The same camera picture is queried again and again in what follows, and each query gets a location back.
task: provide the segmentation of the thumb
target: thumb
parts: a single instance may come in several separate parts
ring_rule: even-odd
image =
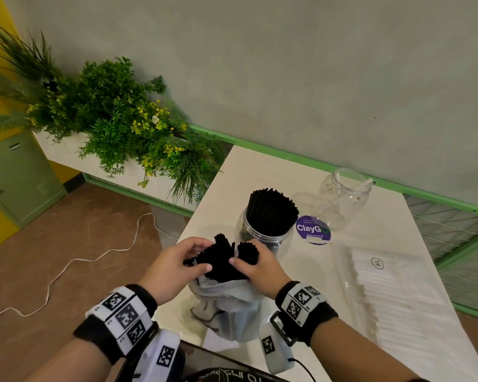
[[[186,275],[188,277],[187,281],[191,282],[191,280],[196,279],[198,276],[205,275],[211,270],[212,270],[212,265],[205,264],[205,263],[186,268]]]
[[[253,273],[254,268],[255,268],[253,265],[250,265],[246,261],[242,261],[241,259],[239,259],[237,257],[230,258],[228,262],[230,264],[232,264],[232,266],[236,270],[238,270],[243,275],[246,275],[248,277],[251,277],[250,275]]]

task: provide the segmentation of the white cable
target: white cable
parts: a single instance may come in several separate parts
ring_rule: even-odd
[[[49,284],[48,284],[48,292],[46,293],[46,301],[44,302],[44,304],[42,306],[40,306],[39,308],[37,308],[34,312],[31,312],[30,314],[23,314],[20,310],[14,308],[14,307],[7,307],[5,310],[3,311],[0,311],[0,315],[3,314],[4,312],[8,311],[8,310],[13,310],[15,311],[16,313],[18,313],[19,316],[21,317],[27,317],[27,316],[30,316],[30,315],[33,315],[35,314],[36,312],[38,312],[39,310],[41,310],[42,308],[44,308],[46,306],[46,304],[48,304],[48,300],[49,300],[49,296],[50,296],[50,286],[66,271],[66,269],[69,267],[69,265],[73,262],[73,261],[86,261],[86,262],[89,262],[89,263],[93,263],[94,261],[97,261],[99,260],[101,257],[105,256],[108,252],[111,252],[112,250],[114,250],[115,252],[125,252],[127,250],[130,250],[131,248],[134,247],[134,244],[136,243],[136,238],[138,237],[138,231],[140,230],[140,218],[142,218],[143,216],[147,216],[149,214],[152,214],[152,217],[154,218],[154,227],[156,228],[157,231],[163,233],[164,235],[170,237],[170,238],[173,238],[174,240],[178,240],[178,238],[176,237],[172,237],[170,236],[169,234],[167,234],[166,232],[163,232],[162,230],[160,230],[157,225],[156,225],[156,217],[154,216],[154,213],[150,212],[150,213],[145,213],[145,214],[142,214],[140,217],[138,217],[138,220],[136,220],[136,233],[134,234],[134,240],[133,240],[133,244],[131,244],[131,246],[127,249],[110,249],[110,250],[107,250],[105,253],[103,253],[101,256],[99,256],[98,258],[94,259],[94,260],[89,260],[89,259],[72,259],[69,263],[67,263],[67,265],[64,267],[64,269],[62,270],[62,272],[60,272],[57,277],[55,277]]]

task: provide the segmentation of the white plastic bag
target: white plastic bag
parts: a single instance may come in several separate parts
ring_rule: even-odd
[[[192,316],[223,339],[248,342],[258,338],[258,329],[268,321],[272,306],[249,280],[218,283],[200,276],[189,284],[199,302]]]

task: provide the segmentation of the planter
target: planter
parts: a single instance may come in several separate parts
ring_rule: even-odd
[[[170,195],[170,190],[175,181],[169,177],[150,177],[150,182],[145,188],[139,186],[138,183],[144,179],[144,170],[135,161],[127,161],[123,174],[115,175],[114,178],[109,178],[108,174],[102,171],[99,167],[100,161],[97,156],[88,155],[83,159],[78,156],[79,148],[83,147],[87,140],[87,136],[84,133],[73,134],[70,137],[65,137],[59,144],[53,143],[53,136],[46,132],[35,133],[34,136],[50,161],[72,167],[83,173],[108,181],[111,184],[125,187],[137,192],[138,194],[177,205],[190,212],[195,211],[197,208],[198,204],[196,202],[193,201],[193,203],[189,204],[184,197],[181,197],[178,201],[174,202]]]

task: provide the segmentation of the bundle of black straws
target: bundle of black straws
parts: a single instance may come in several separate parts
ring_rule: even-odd
[[[220,233],[214,237],[216,244],[200,252],[196,258],[198,264],[208,263],[212,265],[212,270],[205,274],[209,279],[216,280],[220,283],[229,282],[231,280],[248,279],[245,275],[236,270],[228,260],[234,257],[235,242],[230,245],[227,238]],[[255,265],[258,261],[258,250],[255,245],[250,242],[242,242],[237,246],[238,255],[241,260],[248,264]]]
[[[265,236],[282,236],[298,220],[294,202],[274,189],[256,190],[250,195],[246,219],[250,226]]]

